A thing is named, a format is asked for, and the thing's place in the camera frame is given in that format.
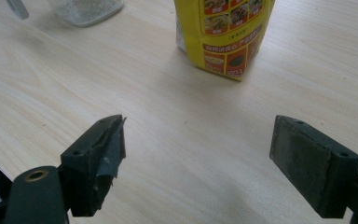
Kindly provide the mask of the clear jar with white lid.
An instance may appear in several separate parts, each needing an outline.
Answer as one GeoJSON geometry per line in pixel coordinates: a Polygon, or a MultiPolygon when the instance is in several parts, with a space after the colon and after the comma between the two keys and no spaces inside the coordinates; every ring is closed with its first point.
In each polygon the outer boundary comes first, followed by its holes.
{"type": "Polygon", "coordinates": [[[47,0],[55,15],[63,21],[87,27],[118,13],[124,0],[47,0]]]}

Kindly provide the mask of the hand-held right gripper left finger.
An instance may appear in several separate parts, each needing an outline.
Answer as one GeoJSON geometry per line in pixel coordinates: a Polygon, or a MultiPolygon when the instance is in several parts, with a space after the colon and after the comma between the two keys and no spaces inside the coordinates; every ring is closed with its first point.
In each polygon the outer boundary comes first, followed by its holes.
{"type": "Polygon", "coordinates": [[[122,115],[96,121],[61,154],[59,172],[66,206],[74,217],[93,217],[126,158],[122,115]]]}

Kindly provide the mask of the yellow seasoning pouch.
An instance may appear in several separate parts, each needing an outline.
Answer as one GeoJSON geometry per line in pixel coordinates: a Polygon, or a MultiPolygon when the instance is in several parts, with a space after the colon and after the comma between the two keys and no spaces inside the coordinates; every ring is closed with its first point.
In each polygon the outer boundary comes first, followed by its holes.
{"type": "Polygon", "coordinates": [[[176,45],[198,68],[241,81],[275,0],[173,0],[176,45]]]}

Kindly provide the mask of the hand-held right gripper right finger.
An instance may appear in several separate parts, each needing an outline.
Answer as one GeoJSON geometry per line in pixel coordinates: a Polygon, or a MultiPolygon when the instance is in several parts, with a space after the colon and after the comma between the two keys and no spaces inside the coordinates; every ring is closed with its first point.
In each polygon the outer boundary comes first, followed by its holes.
{"type": "Polygon", "coordinates": [[[275,118],[269,157],[322,218],[342,218],[358,154],[308,123],[275,118]]]}

